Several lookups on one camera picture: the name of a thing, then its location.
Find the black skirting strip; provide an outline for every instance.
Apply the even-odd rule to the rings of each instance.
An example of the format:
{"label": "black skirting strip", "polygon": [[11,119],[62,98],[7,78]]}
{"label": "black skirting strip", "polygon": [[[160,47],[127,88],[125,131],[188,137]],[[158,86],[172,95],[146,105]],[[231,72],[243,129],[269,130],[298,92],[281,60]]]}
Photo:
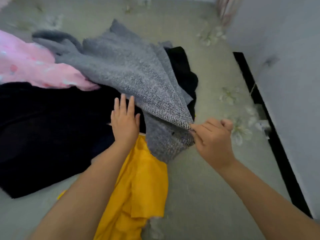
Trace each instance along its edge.
{"label": "black skirting strip", "polygon": [[[254,87],[255,82],[254,82],[254,77],[251,74],[250,68],[246,62],[245,56],[243,55],[242,52],[233,52],[233,55],[241,69],[242,76],[247,84],[248,90],[251,91],[252,88]],[[254,87],[251,97],[255,104],[262,104],[264,112],[266,113],[267,119],[270,123],[271,132],[269,134],[269,138],[270,138],[269,144],[274,154],[274,157],[277,161],[278,167],[280,169],[283,181],[286,185],[286,188],[288,190],[292,203],[298,209],[304,212],[307,216],[312,218],[309,207],[306,203],[306,200],[304,199],[300,186],[297,182],[294,172],[292,171],[290,162],[287,158],[285,150],[283,149],[281,141],[278,137],[278,134],[275,130],[273,122],[269,116],[269,113],[266,109],[266,106],[263,102],[263,99],[260,95],[260,92],[257,86]]]}

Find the yellow garment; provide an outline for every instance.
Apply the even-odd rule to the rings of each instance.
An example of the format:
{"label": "yellow garment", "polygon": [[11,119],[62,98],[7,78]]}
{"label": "yellow garment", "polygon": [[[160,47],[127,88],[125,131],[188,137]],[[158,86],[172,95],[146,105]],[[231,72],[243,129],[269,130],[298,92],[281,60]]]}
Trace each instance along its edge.
{"label": "yellow garment", "polygon": [[151,155],[145,136],[139,135],[122,165],[94,240],[141,239],[147,220],[163,217],[167,194],[167,165]]}

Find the red dot on pink fabric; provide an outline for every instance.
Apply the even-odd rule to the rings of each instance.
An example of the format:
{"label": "red dot on pink fabric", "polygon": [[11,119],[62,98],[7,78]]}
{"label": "red dot on pink fabric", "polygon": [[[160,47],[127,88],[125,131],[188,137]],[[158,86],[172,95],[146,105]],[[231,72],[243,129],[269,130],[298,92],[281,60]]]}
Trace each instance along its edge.
{"label": "red dot on pink fabric", "polygon": [[18,67],[16,65],[10,65],[10,71],[16,72],[18,70]]}

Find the black garment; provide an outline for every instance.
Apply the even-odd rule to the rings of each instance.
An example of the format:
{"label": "black garment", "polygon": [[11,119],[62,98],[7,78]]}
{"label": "black garment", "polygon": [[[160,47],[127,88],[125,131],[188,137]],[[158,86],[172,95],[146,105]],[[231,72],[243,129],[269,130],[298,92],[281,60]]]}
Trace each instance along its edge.
{"label": "black garment", "polygon": [[184,91],[189,94],[193,100],[188,104],[188,109],[195,120],[195,105],[196,105],[196,88],[198,86],[198,77],[191,72],[186,52],[182,47],[166,48],[165,49],[177,78],[178,84]]}
{"label": "black garment", "polygon": [[[179,85],[194,99],[188,105],[194,118],[198,78],[181,47],[167,52]],[[107,86],[81,91],[0,85],[0,187],[18,198],[86,170],[114,141],[107,123],[116,97],[120,93]],[[145,133],[141,109],[135,113]]]}

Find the gray sweater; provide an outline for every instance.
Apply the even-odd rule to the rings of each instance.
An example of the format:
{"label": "gray sweater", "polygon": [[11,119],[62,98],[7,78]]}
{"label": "gray sweater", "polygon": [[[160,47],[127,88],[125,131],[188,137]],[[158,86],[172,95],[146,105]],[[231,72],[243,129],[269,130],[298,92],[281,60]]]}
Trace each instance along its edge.
{"label": "gray sweater", "polygon": [[101,36],[83,40],[59,31],[35,32],[33,40],[47,47],[56,63],[79,70],[89,80],[133,95],[143,111],[146,142],[153,156],[168,162],[194,144],[189,133],[192,98],[174,76],[161,45],[150,44],[114,20]]}

